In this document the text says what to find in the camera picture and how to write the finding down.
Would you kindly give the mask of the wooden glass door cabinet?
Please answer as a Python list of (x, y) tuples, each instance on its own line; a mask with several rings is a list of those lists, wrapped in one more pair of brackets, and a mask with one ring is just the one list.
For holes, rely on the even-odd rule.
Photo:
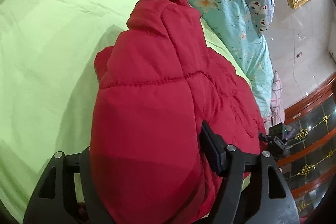
[(335, 175), (335, 75), (285, 110), (289, 155), (278, 162), (304, 223)]

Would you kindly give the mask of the pink plaid cloth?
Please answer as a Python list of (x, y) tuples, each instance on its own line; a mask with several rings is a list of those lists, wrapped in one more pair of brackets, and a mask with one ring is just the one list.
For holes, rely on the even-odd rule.
[(270, 115), (263, 118), (266, 134), (269, 134), (269, 129), (279, 123), (285, 121), (285, 108), (282, 101), (282, 82), (278, 72), (274, 72), (272, 83), (272, 94), (270, 100)]

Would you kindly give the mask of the red puffer jacket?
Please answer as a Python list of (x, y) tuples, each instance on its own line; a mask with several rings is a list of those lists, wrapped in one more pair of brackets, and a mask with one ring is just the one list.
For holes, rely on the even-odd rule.
[(116, 223), (192, 223), (221, 185), (200, 151), (207, 122), (226, 143), (259, 154), (264, 132), (246, 80), (206, 45), (188, 0), (140, 0), (114, 46), (94, 61), (91, 170)]

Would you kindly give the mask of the light green bed quilt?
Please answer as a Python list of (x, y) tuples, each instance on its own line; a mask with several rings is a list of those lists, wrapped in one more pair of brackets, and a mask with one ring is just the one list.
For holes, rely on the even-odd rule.
[[(1, 0), (1, 201), (22, 222), (51, 154), (90, 149), (94, 61), (140, 0)], [(206, 45), (247, 81), (206, 26)]]

